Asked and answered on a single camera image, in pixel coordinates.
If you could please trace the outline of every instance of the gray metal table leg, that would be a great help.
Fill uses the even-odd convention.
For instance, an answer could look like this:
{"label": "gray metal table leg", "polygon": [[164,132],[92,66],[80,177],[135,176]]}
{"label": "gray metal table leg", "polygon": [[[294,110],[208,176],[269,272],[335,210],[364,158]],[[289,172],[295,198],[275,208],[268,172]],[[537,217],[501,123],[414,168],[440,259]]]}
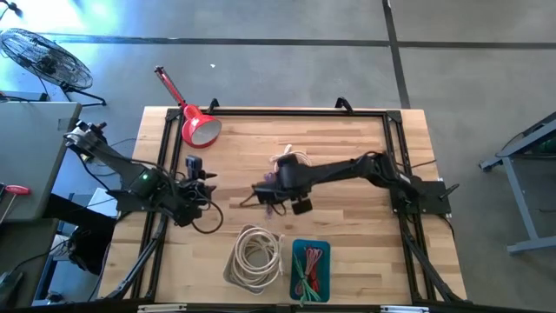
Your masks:
{"label": "gray metal table leg", "polygon": [[489,171],[494,166],[501,165],[503,157],[509,157],[514,153],[520,153],[529,150],[535,144],[542,143],[546,139],[553,137],[554,131],[556,131],[556,120],[553,120],[550,123],[545,124],[540,129],[529,134],[527,137],[520,139],[516,143],[508,145],[502,151],[496,154],[497,157],[495,156],[485,162],[479,163],[479,167],[483,171]]}
{"label": "gray metal table leg", "polygon": [[556,236],[537,238],[533,240],[527,240],[521,243],[516,243],[515,245],[507,246],[507,251],[514,255],[523,251],[530,251],[536,249],[556,247]]}
{"label": "gray metal table leg", "polygon": [[515,196],[515,201],[518,203],[518,208],[520,208],[521,218],[523,218],[527,234],[529,234],[529,238],[537,239],[539,236],[537,235],[537,230],[535,229],[533,220],[529,214],[529,208],[527,207],[527,203],[523,197],[523,190],[520,187],[520,181],[518,180],[517,175],[515,175],[515,169],[512,165],[513,161],[509,157],[502,157],[502,162],[504,163],[504,167],[506,167],[507,179],[510,182],[510,186],[512,186],[513,196]]}

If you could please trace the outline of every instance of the black clamp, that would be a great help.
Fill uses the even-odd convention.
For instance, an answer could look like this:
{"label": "black clamp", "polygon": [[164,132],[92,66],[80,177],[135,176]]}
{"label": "black clamp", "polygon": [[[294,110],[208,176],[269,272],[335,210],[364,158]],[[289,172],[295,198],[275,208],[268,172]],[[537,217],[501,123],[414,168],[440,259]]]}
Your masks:
{"label": "black clamp", "polygon": [[351,107],[351,104],[349,104],[348,100],[346,100],[345,97],[339,97],[338,100],[336,100],[336,105],[334,106],[336,109],[341,109],[346,108],[346,111],[349,115],[354,114],[354,109]]}
{"label": "black clamp", "polygon": [[212,114],[212,112],[215,110],[216,107],[219,107],[220,104],[218,103],[218,99],[214,98],[212,99],[212,101],[210,102],[210,105],[208,107],[207,110],[207,114]]}

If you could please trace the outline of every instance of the wooden tabletop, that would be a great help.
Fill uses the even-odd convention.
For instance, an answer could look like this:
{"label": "wooden tabletop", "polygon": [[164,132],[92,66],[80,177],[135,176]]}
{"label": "wooden tabletop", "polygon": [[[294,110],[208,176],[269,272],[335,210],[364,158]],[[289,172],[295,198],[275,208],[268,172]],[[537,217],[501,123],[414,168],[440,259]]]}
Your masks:
{"label": "wooden tabletop", "polygon": [[[133,158],[155,162],[162,139],[166,107],[145,108]],[[434,160],[423,110],[402,110],[411,164]],[[252,183],[273,169],[268,159],[291,143],[313,164],[342,161],[368,150],[385,150],[381,120],[373,117],[218,117],[222,133],[212,146],[194,150],[184,144],[178,170],[186,172],[185,156],[202,158],[206,171],[218,174],[207,184],[217,186],[213,200],[224,213],[224,224],[212,235],[192,227],[169,226],[156,301],[161,303],[294,303],[289,297],[291,244],[296,238],[326,240],[332,249],[330,301],[335,304],[410,303],[406,266],[397,217],[388,190],[363,179],[316,185],[314,209],[300,216],[289,213],[267,219],[263,207],[240,208]],[[174,142],[177,123],[172,129]],[[167,168],[172,153],[169,148]],[[436,180],[436,164],[414,169],[424,180]],[[424,216],[429,258],[452,290],[466,297],[452,234],[445,221]],[[136,261],[145,214],[133,213],[116,226],[104,270],[100,296],[110,293]],[[212,210],[197,225],[206,230],[217,223]],[[282,257],[286,273],[259,296],[226,283],[222,272],[235,239],[245,224],[257,224],[285,235]],[[425,295],[416,263],[421,294]],[[142,289],[149,284],[148,263]]]}

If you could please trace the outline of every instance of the blue tray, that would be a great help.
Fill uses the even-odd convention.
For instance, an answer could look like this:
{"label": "blue tray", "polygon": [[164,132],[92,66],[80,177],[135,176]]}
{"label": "blue tray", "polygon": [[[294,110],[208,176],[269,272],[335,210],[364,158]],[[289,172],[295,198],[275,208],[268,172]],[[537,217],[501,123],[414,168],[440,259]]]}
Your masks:
{"label": "blue tray", "polygon": [[301,296],[295,294],[295,285],[300,281],[300,276],[295,268],[294,254],[301,262],[301,266],[305,269],[307,266],[307,258],[305,255],[305,247],[311,246],[322,250],[322,256],[317,263],[316,276],[319,280],[320,290],[318,292],[321,302],[328,302],[330,299],[330,243],[321,240],[304,240],[295,239],[292,249],[292,275],[289,281],[289,296],[294,300],[300,300]]}

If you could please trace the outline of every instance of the green wire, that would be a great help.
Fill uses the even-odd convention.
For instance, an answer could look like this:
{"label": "green wire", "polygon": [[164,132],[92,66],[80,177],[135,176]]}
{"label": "green wire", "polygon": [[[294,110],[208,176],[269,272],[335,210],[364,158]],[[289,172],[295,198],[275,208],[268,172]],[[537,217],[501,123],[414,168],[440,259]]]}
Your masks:
{"label": "green wire", "polygon": [[297,274],[299,275],[300,280],[301,280],[301,288],[303,289],[303,295],[301,296],[301,299],[299,300],[300,301],[300,306],[303,307],[303,304],[306,301],[320,302],[321,297],[319,296],[318,293],[316,293],[316,291],[311,289],[311,286],[309,286],[309,282],[307,281],[307,277],[305,276],[305,272],[303,271],[303,268],[301,267],[301,262],[299,261],[299,259],[297,258],[297,255],[295,253],[294,253],[294,259],[295,259],[295,268],[297,269]]}

